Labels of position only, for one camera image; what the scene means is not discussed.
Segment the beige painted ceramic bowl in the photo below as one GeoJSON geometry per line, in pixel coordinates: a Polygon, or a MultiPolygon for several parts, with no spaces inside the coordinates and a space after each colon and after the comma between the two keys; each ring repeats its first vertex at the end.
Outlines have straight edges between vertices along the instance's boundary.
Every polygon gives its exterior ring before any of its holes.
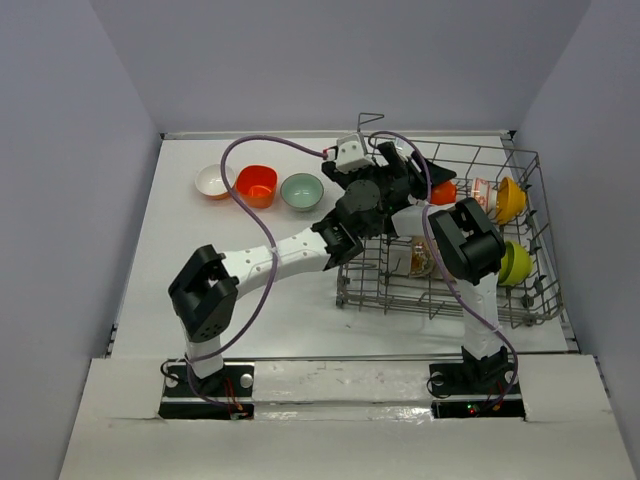
{"type": "Polygon", "coordinates": [[[426,278],[435,268],[435,260],[424,237],[411,238],[411,255],[409,276],[413,278],[426,278]]]}

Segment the orange round bowl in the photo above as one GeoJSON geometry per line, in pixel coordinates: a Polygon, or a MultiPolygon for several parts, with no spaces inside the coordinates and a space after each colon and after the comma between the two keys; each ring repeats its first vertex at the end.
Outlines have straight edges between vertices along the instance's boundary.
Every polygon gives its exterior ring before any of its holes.
{"type": "Polygon", "coordinates": [[[452,181],[444,182],[431,190],[430,203],[441,206],[456,202],[457,187],[452,181]]]}

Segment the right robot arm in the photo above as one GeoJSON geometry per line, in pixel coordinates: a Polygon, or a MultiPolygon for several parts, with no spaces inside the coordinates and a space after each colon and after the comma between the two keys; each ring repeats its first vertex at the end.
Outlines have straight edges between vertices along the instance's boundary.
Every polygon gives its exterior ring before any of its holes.
{"type": "Polygon", "coordinates": [[[498,394],[510,386],[505,374],[517,369],[509,360],[512,345],[502,333],[497,307],[497,283],[503,237],[473,198],[444,208],[410,205],[395,213],[388,235],[424,238],[436,266],[463,310],[462,360],[430,366],[429,383],[438,398],[498,394]]]}

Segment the red white patterned bowl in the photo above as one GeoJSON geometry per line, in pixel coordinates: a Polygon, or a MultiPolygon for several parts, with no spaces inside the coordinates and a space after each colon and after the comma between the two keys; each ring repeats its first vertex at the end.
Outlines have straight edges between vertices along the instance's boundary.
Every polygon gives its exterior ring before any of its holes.
{"type": "Polygon", "coordinates": [[[496,211],[498,190],[490,181],[476,177],[471,183],[470,193],[487,214],[496,211]]]}

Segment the grey wire dish rack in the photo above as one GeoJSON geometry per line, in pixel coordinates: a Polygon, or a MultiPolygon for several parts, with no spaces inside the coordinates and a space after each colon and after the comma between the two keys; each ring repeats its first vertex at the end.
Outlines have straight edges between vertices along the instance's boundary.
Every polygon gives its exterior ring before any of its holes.
{"type": "MultiPolygon", "coordinates": [[[[491,192],[514,182],[524,193],[524,208],[498,230],[506,241],[525,250],[532,269],[521,282],[498,287],[499,319],[513,329],[546,323],[569,329],[539,154],[517,148],[509,133],[496,141],[436,136],[413,141],[427,160],[455,171],[459,198],[471,195],[476,179],[486,181],[491,192]]],[[[363,253],[338,270],[337,306],[410,312],[430,319],[461,316],[463,310],[438,270],[411,273],[413,243],[409,237],[387,235],[366,241],[363,253]]]]}

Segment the small white bowl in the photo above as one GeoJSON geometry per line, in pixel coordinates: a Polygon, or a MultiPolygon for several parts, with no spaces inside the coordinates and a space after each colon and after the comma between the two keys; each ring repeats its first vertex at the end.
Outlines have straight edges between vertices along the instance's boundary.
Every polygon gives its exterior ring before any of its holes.
{"type": "Polygon", "coordinates": [[[194,180],[199,193],[212,200],[224,200],[230,197],[229,189],[222,179],[220,164],[211,164],[201,169],[194,180]]]}

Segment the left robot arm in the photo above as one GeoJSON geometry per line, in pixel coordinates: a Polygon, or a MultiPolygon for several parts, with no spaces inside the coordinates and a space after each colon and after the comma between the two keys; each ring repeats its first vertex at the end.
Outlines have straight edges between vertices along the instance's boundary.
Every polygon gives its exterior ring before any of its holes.
{"type": "Polygon", "coordinates": [[[270,238],[265,246],[225,253],[202,246],[170,284],[168,294],[186,341],[186,381],[198,394],[209,395],[220,386],[226,349],[221,335],[237,300],[254,290],[267,296],[278,280],[348,263],[363,252],[364,241],[386,231],[392,214],[406,204],[394,199],[400,190],[388,165],[342,173],[328,161],[322,171],[344,190],[322,220],[283,240],[270,238]]]}

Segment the yellow bowl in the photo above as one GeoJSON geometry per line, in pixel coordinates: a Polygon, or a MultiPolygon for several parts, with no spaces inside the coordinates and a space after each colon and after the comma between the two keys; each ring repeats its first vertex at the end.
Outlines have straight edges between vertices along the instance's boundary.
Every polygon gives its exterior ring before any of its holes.
{"type": "Polygon", "coordinates": [[[496,222],[505,225],[514,220],[525,209],[526,201],[525,191],[511,177],[504,177],[497,191],[496,222]]]}

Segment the lime green bowl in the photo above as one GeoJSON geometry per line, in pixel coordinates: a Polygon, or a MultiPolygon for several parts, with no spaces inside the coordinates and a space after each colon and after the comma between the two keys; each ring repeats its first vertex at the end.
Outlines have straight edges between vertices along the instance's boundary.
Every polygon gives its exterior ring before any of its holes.
{"type": "Polygon", "coordinates": [[[506,240],[505,246],[506,252],[501,260],[498,284],[512,287],[522,283],[531,274],[533,261],[522,245],[506,240]]]}

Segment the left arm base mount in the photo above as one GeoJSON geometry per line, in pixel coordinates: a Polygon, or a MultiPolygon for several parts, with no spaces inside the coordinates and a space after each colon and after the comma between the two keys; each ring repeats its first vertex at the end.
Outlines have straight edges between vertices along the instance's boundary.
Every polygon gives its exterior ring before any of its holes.
{"type": "Polygon", "coordinates": [[[206,379],[198,378],[184,360],[160,366],[164,377],[158,416],[166,420],[251,420],[254,417],[255,365],[226,362],[206,379]]]}

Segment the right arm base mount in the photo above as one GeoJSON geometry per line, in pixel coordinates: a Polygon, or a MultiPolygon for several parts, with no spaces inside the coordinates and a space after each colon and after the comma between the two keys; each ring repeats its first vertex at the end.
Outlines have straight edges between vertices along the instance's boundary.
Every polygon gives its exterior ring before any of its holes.
{"type": "Polygon", "coordinates": [[[514,364],[507,349],[476,359],[462,349],[457,363],[429,366],[426,388],[436,419],[521,418],[525,408],[518,384],[509,386],[514,364]]]}

